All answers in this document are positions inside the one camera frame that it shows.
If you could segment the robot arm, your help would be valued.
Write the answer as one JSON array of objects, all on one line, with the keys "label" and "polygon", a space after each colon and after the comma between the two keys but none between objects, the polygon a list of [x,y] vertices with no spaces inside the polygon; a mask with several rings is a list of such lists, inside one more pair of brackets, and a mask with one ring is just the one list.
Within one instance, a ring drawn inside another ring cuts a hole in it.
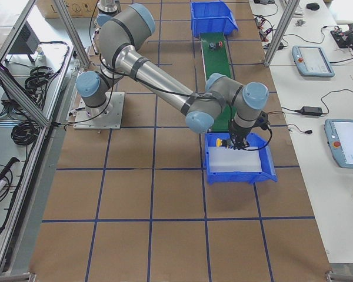
[{"label": "robot arm", "polygon": [[225,146],[247,150],[247,136],[253,128],[271,129],[263,111],[269,97],[264,84],[243,85],[213,73],[205,92],[196,93],[137,52],[154,32],[150,11],[138,3],[103,24],[98,42],[101,70],[83,72],[76,80],[77,91],[88,109],[103,113],[108,104],[106,92],[127,76],[180,111],[186,125],[197,134],[206,133],[227,106],[234,108],[236,113],[228,122],[229,139],[223,142]]}]

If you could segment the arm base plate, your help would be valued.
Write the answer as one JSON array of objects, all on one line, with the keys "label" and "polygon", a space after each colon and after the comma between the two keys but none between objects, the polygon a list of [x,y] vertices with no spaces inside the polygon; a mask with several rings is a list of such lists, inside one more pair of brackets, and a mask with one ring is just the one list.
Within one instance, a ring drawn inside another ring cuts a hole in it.
[{"label": "arm base plate", "polygon": [[120,130],[124,108],[124,92],[106,92],[106,104],[90,108],[80,98],[73,127],[75,130]]}]

